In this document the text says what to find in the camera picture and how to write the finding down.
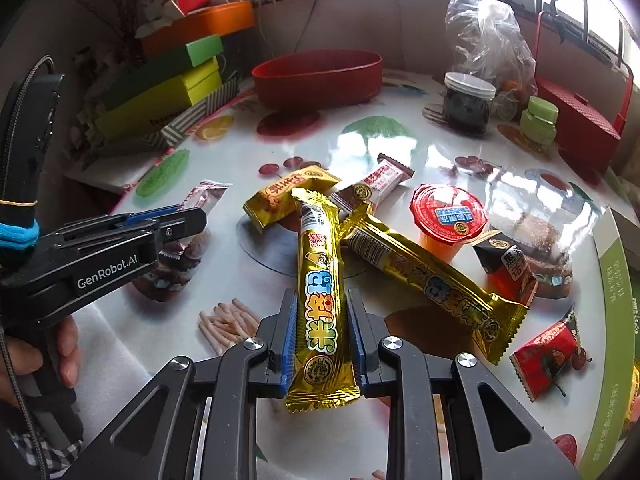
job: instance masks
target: plastic cup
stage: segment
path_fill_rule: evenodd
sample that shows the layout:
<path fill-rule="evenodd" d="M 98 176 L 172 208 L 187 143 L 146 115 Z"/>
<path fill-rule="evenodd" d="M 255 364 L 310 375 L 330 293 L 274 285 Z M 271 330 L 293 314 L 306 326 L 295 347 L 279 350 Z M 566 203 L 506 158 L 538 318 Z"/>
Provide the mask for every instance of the plastic cup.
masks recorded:
<path fill-rule="evenodd" d="M 487 217 L 482 203 L 455 186 L 422 184 L 409 206 L 420 229 L 420 245 L 450 263 L 464 244 L 482 232 Z"/>

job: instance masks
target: metal bolt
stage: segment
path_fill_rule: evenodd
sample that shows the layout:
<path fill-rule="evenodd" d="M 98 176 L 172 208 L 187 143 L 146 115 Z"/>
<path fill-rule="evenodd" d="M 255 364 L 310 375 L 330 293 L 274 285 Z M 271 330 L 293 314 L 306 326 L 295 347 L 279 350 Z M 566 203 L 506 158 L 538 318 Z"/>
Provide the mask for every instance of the metal bolt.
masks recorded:
<path fill-rule="evenodd" d="M 476 356 L 473 354 L 463 353 L 458 356 L 458 364 L 465 368 L 472 368 L 476 366 L 477 362 L 478 359 L 476 359 Z"/>
<path fill-rule="evenodd" d="M 244 347 L 247 350 L 259 350 L 264 346 L 264 341 L 259 337 L 250 337 L 244 340 Z"/>
<path fill-rule="evenodd" d="M 382 340 L 382 344 L 385 346 L 385 348 L 389 348 L 390 350 L 397 350 L 402 346 L 402 339 L 394 335 L 390 335 Z"/>
<path fill-rule="evenodd" d="M 189 359 L 184 356 L 174 357 L 169 361 L 169 366 L 173 370 L 184 370 L 187 366 L 189 366 Z"/>

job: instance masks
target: yellow-green box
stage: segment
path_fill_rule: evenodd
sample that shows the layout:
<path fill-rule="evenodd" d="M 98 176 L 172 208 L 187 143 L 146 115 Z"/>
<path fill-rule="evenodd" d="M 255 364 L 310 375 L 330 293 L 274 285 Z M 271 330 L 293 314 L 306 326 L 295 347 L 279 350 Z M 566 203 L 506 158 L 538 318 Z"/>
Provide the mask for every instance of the yellow-green box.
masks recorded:
<path fill-rule="evenodd" d="M 156 132 L 220 86 L 218 62 L 213 57 L 105 112 L 95 126 L 107 140 Z"/>

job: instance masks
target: red lid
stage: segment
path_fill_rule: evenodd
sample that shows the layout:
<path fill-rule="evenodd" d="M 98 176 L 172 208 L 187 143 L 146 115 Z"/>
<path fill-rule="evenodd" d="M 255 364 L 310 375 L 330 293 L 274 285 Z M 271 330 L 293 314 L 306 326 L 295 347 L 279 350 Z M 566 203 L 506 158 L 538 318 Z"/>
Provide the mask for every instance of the red lid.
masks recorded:
<path fill-rule="evenodd" d="M 422 232 L 449 246 L 475 238 L 487 222 L 482 203 L 454 186 L 422 184 L 409 209 Z"/>

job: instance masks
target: red basket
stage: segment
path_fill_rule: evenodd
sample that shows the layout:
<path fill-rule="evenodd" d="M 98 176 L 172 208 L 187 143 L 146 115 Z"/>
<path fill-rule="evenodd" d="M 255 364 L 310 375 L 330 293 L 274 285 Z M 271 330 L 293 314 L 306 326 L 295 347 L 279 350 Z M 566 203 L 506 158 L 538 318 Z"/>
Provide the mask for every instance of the red basket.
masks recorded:
<path fill-rule="evenodd" d="M 540 28 L 544 14 L 551 16 L 551 13 L 546 10 L 538 15 L 536 44 L 533 51 L 534 59 L 537 59 L 538 56 Z M 620 142 L 622 129 L 625 127 L 626 113 L 629 110 L 634 87 L 634 74 L 628 64 L 625 63 L 625 66 L 628 69 L 625 97 L 622 101 L 622 109 L 613 124 L 609 123 L 581 95 L 548 79 L 536 78 L 538 96 L 552 102 L 559 110 L 558 122 L 556 123 L 558 131 L 556 143 L 573 155 L 577 161 L 587 164 L 599 173 L 607 171 Z"/>
<path fill-rule="evenodd" d="M 382 58 L 361 50 L 307 50 L 252 71 L 267 108 L 317 110 L 362 103 L 382 88 Z"/>

